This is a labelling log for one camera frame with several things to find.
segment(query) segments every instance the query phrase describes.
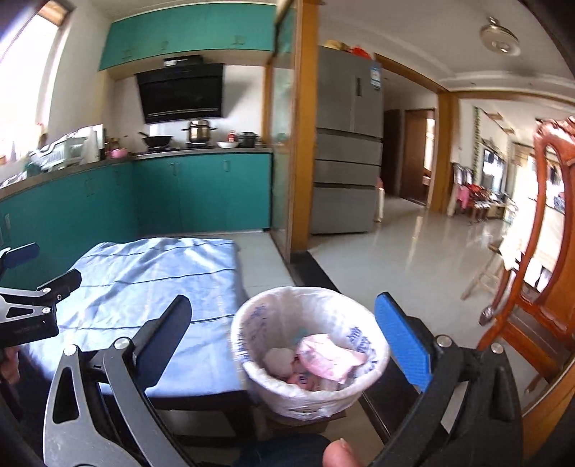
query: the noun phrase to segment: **hand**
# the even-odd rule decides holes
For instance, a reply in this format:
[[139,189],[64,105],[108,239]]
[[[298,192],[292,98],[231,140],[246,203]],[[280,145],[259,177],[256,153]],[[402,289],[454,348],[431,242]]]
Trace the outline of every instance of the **hand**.
[[4,349],[4,361],[0,364],[0,373],[9,384],[16,384],[20,379],[18,370],[18,350],[19,347],[8,347]]
[[345,439],[338,439],[325,448],[323,467],[362,467]]

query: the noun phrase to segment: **white plastic bag liner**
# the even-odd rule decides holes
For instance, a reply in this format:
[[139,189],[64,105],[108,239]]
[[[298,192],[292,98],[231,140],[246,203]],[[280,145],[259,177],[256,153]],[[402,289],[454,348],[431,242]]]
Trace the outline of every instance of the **white plastic bag liner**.
[[[366,353],[367,362],[350,371],[339,391],[305,391],[267,374],[263,357],[274,347],[296,348],[312,334],[329,334],[334,344]],[[298,420],[330,417],[351,406],[375,383],[390,350],[373,314],[356,301],[328,289],[279,287],[244,303],[232,322],[235,358],[257,394],[276,413]]]

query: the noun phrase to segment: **gray refrigerator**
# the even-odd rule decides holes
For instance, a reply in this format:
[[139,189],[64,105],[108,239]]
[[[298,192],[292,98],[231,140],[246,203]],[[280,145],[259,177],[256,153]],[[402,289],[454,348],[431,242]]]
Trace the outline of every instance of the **gray refrigerator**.
[[371,230],[383,108],[378,62],[320,47],[311,233]]

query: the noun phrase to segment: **countertop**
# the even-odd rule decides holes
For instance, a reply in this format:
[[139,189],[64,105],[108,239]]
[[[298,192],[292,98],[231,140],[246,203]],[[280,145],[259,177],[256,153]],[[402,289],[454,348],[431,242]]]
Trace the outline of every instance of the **countertop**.
[[234,149],[222,149],[222,148],[208,148],[208,149],[190,149],[190,150],[173,150],[164,152],[152,152],[146,154],[139,154],[136,156],[128,156],[124,158],[117,159],[105,159],[98,162],[91,162],[88,164],[80,164],[77,166],[65,167],[64,169],[56,170],[54,172],[48,172],[46,174],[35,175],[34,177],[27,178],[25,180],[15,182],[11,185],[0,188],[0,201],[5,200],[15,194],[29,190],[38,185],[43,185],[44,183],[49,183],[53,180],[59,178],[64,178],[69,175],[79,174],[89,170],[99,169],[100,167],[112,166],[116,164],[122,164],[125,162],[136,162],[143,159],[157,159],[162,157],[174,157],[174,156],[195,156],[203,154],[261,154],[270,153],[273,150],[267,147],[259,148],[234,148]]

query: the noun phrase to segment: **black frying pan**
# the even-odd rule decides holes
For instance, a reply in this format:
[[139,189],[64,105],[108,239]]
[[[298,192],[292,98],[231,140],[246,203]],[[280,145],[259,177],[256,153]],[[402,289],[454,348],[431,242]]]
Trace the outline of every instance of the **black frying pan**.
[[142,139],[148,148],[164,148],[172,141],[171,136],[150,136],[141,131],[138,131],[138,134],[145,136],[145,138]]

